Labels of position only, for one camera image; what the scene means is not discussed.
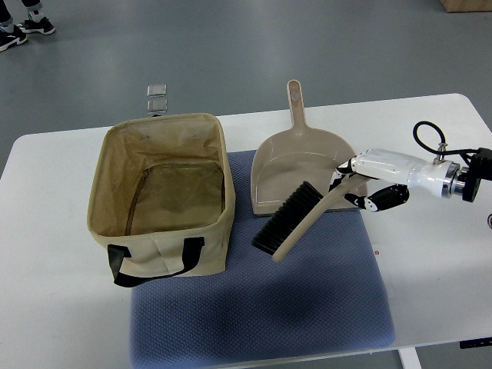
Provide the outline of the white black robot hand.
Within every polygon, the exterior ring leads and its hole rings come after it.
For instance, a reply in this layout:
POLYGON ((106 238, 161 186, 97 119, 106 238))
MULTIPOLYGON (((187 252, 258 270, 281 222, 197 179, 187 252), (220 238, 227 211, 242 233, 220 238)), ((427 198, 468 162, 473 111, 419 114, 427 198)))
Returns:
POLYGON ((423 188, 436 197, 449 198, 459 173, 460 165, 452 161, 429 162, 394 151, 371 149, 339 165, 329 189, 335 189, 344 179, 354 175, 386 181, 391 185, 372 195, 347 193, 344 196, 359 208, 378 212, 405 204, 410 190, 415 188, 423 188))

